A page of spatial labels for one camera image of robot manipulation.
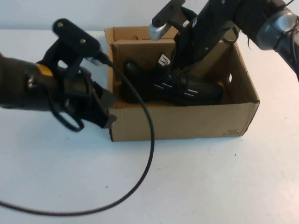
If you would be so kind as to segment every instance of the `black wire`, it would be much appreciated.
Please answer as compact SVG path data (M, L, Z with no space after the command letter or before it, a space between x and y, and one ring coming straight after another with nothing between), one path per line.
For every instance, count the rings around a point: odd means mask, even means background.
M105 64L107 64L108 66L112 67L115 72L121 77L122 81L128 86L128 88L131 89L132 93L135 95L136 99L139 101L139 103L141 104L145 115L149 121L149 127L150 127L150 154L149 154L149 160L148 163L146 165L146 168L140 178L140 180L138 181L138 183L121 199L119 199L118 201L109 204L107 206L101 207L101 208L97 208L97 209L93 209L93 210L86 210L86 211L79 211L79 212L48 212L48 211L42 211L42 210L34 210L34 209L28 209L28 208L24 208L21 206L17 206L17 205L13 205L7 202L3 202L0 201L0 206L11 209L11 210L15 210L15 211L19 211L19 212L24 212L24 213L28 213L28 214L33 214L33 215L39 215L39 216L51 216L51 217L78 217L78 216L85 216L85 215L91 215L91 214L95 214L98 212L102 212L108 209L111 209L117 205L119 205L120 203L124 202L126 199L128 199L138 188L139 186L142 184L142 182L144 181L147 173L150 170L150 166L153 160L153 156L154 156L154 150L155 150L155 133L154 133L154 125L153 125L153 121L151 119L150 113L147 109L146 104L144 103L144 101L142 100L142 98L140 97L140 95L138 94L138 92L136 91L136 89L133 87L133 85L130 83L130 81L126 78L126 76L109 60L105 61Z
M47 95L48 95L48 101L49 101L49 107L50 107L50 111L52 112L53 116L66 128L68 128L69 130L73 131L73 132L80 132L84 129L84 123L82 122L81 118L78 117L76 114L74 114L73 112L70 111L70 109L68 107L63 107L62 109L64 109L64 112L66 112L68 115L70 115L74 121L78 124L78 127L72 125L70 122L68 122L63 116L60 115L59 111L57 110L57 108L54 105L54 101L52 98L52 95L49 91L49 89L45 86L45 85L41 85L39 84L37 87L42 87Z
M225 42L225 43L228 43L228 44L235 44L237 42L237 40L239 39L239 32L238 32L238 30L235 26L233 27L233 32L235 34L235 40L229 41L225 38L222 38L222 41Z
M294 66L295 73L297 74L298 80L299 80L299 65L296 55L296 48L295 48L295 35L298 33L299 29L299 17L297 17L297 23L294 26L294 28L291 31L291 55L292 55L292 63Z
M292 4L293 2L294 2L295 0L291 0L289 3L287 3L286 5L285 5L285 7L288 7L290 4Z

